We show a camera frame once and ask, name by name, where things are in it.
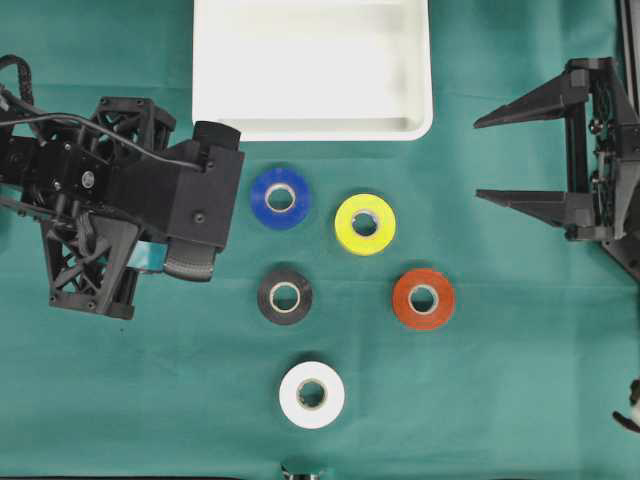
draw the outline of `tape roll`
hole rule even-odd
[[[276,190],[286,190],[292,198],[287,208],[277,210],[269,204]],[[251,209],[264,225],[288,230],[305,219],[311,208],[311,191],[304,178],[293,170],[274,168],[255,179],[251,186]]]
[[[375,231],[368,236],[355,231],[353,222],[360,214],[370,215]],[[345,200],[335,218],[336,237],[340,244],[354,255],[375,255],[384,250],[396,234],[396,216],[387,202],[368,193],[354,195]]]
[[[276,305],[274,296],[280,287],[290,287],[296,291],[297,301],[288,309]],[[313,302],[313,290],[309,281],[298,272],[289,269],[274,270],[258,287],[258,308],[262,314],[277,325],[293,325],[302,320]]]
[[[431,308],[424,312],[411,302],[412,294],[419,288],[426,288],[433,296]],[[444,325],[453,315],[455,303],[455,290],[449,280],[429,268],[408,271],[393,287],[393,311],[398,320],[414,330],[435,330]]]
[[[322,387],[324,395],[315,406],[306,405],[301,396],[303,387],[315,383]],[[323,428],[332,423],[342,412],[345,390],[342,379],[334,369],[320,362],[304,362],[296,365],[280,384],[280,407],[285,416],[298,427]]]

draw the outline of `white tape roll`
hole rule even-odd
[[[308,383],[316,383],[324,390],[317,405],[305,405],[302,400],[302,388]],[[280,384],[280,407],[287,418],[301,428],[316,429],[329,425],[342,412],[344,399],[342,379],[335,370],[320,362],[296,365]]]

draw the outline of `teal tape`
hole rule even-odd
[[[131,253],[127,266],[146,272],[162,272],[166,257],[166,244],[139,241]]]

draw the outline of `blue tape roll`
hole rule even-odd
[[[293,197],[286,210],[274,210],[268,204],[269,194],[285,188]],[[251,186],[251,209],[263,224],[274,230],[288,230],[298,225],[311,208],[311,191],[304,178],[293,170],[274,168],[260,175]]]

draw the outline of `table surface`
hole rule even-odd
[[[562,122],[472,123],[569,58],[615,55],[615,2],[430,8],[431,131],[410,143],[244,144],[213,281],[142,277],[132,322],[49,308],[37,225],[0,214],[1,473],[276,479],[289,460],[328,466],[329,478],[638,478],[639,438],[610,418],[638,374],[635,282],[598,246],[474,198],[480,187],[564,188]],[[31,63],[42,108],[87,115],[102,95],[149,96],[176,115],[178,141],[191,130],[192,15],[182,0],[3,0],[0,45]],[[248,203],[251,181],[275,165],[314,194],[285,233]],[[391,247],[368,258],[332,230],[338,205],[362,191],[398,219]],[[279,264],[314,287],[292,328],[256,305]],[[430,333],[405,329],[390,303],[398,276],[425,265],[458,296]],[[320,431],[288,423],[276,396],[307,358],[347,388],[343,414]]]

